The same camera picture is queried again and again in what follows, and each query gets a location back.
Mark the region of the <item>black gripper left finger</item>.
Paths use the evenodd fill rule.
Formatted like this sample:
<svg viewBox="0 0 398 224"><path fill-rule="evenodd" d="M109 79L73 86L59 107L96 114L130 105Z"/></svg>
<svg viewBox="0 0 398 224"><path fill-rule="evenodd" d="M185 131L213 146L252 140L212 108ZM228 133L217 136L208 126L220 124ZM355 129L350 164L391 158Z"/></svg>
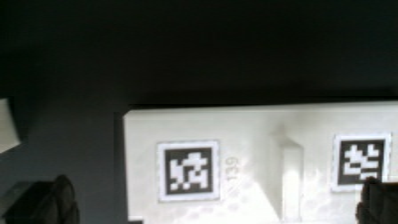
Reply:
<svg viewBox="0 0 398 224"><path fill-rule="evenodd" d="M23 181L2 196L2 224L80 224L71 180Z"/></svg>

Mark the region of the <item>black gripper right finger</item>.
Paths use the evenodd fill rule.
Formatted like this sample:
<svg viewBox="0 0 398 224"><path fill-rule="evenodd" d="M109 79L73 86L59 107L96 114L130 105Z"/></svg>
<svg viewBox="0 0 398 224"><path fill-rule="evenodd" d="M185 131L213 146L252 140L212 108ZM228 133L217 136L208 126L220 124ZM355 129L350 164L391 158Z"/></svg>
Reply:
<svg viewBox="0 0 398 224"><path fill-rule="evenodd" d="M357 224L398 224L398 183L364 181L355 209Z"/></svg>

